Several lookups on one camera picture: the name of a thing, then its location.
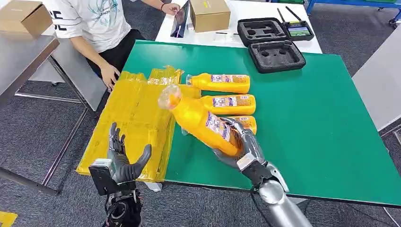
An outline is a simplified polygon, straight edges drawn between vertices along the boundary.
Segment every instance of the gray carpet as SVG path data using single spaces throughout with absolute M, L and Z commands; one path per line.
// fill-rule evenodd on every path
M 139 1 L 126 1 L 124 6 L 126 18 L 132 26 L 147 39 L 154 39 L 163 15 Z M 385 23 L 393 16 L 390 9 L 376 12 L 374 8 L 317 4 L 311 22 L 323 52 L 340 54 L 348 70 L 354 74 L 391 33 L 392 29 Z M 340 29 L 336 25 L 339 21 L 346 26 Z M 65 84 L 52 87 L 49 83 L 27 82 L 21 90 L 74 97 Z M 82 110 L 75 104 L 20 97 L 10 99 L 8 105 L 0 110 L 0 165 L 41 181 Z M 97 195 L 90 177 L 80 176 L 74 171 L 95 125 L 96 119 L 90 115 L 84 119 L 51 179 L 51 187 L 62 189 L 59 196 L 33 192 L 0 179 L 0 210 L 18 214 L 13 226 L 101 225 L 105 217 L 105 198 Z M 401 173 L 400 145 L 391 133 L 383 140 Z M 267 226 L 252 204 L 249 193 L 178 185 L 166 185 L 163 191 L 152 192 L 142 183 L 138 187 L 145 200 L 142 214 L 146 227 Z M 395 226 L 380 207 L 328 201 L 304 201 L 299 207 L 302 210 L 307 208 L 306 215 L 315 227 Z M 268 215 L 266 207 L 262 209 Z M 401 223 L 401 210 L 389 211 Z

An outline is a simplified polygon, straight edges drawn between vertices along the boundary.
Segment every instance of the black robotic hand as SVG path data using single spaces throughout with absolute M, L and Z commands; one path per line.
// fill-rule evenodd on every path
M 239 136 L 241 138 L 243 152 L 239 157 L 232 158 L 225 155 L 219 149 L 212 149 L 217 158 L 223 163 L 233 167 L 238 168 L 237 161 L 245 156 L 246 154 L 252 154 L 256 160 L 258 160 L 261 164 L 265 164 L 266 160 L 264 159 L 263 152 L 261 147 L 259 146 L 258 141 L 255 138 L 254 133 L 250 129 L 244 129 L 244 127 L 238 121 L 229 118 L 229 117 L 220 117 L 221 120 L 226 122 L 230 127 L 237 130 Z
M 114 122 L 110 127 L 107 158 L 113 160 L 116 170 L 116 183 L 129 182 L 137 179 L 152 155 L 152 146 L 148 144 L 143 149 L 143 153 L 138 161 L 134 164 L 130 164 L 125 153 L 124 139 L 125 135 L 123 134 L 120 137 L 120 128 L 117 128 L 117 123 Z

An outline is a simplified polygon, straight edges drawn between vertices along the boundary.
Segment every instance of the plastic bottle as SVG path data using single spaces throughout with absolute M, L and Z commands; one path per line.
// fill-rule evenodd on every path
M 201 73 L 198 76 L 187 75 L 186 84 L 200 90 L 246 94 L 251 86 L 251 80 L 248 75 Z
M 168 85 L 160 94 L 158 104 L 169 109 L 177 123 L 211 148 L 237 157 L 242 151 L 238 133 L 206 109 L 200 99 L 182 96 L 177 85 Z
M 252 116 L 230 116 L 229 118 L 233 118 L 240 122 L 242 126 L 246 129 L 250 129 L 255 135 L 258 127 L 256 126 L 256 120 Z
M 204 96 L 200 100 L 213 114 L 251 115 L 256 109 L 253 95 Z

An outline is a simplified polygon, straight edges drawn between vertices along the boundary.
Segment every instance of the silver robotic arm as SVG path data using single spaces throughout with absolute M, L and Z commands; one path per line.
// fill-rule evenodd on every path
M 259 195 L 268 204 L 277 226 L 312 227 L 299 207 L 289 200 L 279 182 L 264 182 L 259 187 Z
M 252 131 L 244 129 L 239 122 L 231 118 L 221 119 L 238 131 L 243 144 L 243 153 L 238 158 L 232 158 L 214 149 L 213 152 L 218 159 L 231 167 L 238 168 L 251 180 L 263 201 L 267 203 L 274 217 L 275 226 L 312 227 L 299 207 L 287 197 L 286 193 L 289 190 L 284 178 L 272 163 L 264 159 L 262 149 Z

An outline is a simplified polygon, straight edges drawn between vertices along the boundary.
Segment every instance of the black pants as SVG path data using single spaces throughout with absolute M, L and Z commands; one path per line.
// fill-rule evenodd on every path
M 140 34 L 138 30 L 131 29 L 131 31 L 121 40 L 121 42 L 116 47 L 110 50 L 103 51 L 99 53 L 99 55 L 121 72 L 125 65 L 125 62 L 128 59 L 128 56 L 131 53 L 132 47 L 135 44 L 135 40 L 137 39 L 145 40 L 145 38 Z M 98 77 L 102 78 L 99 66 L 97 66 L 88 58 L 87 61 L 93 72 L 95 72 Z

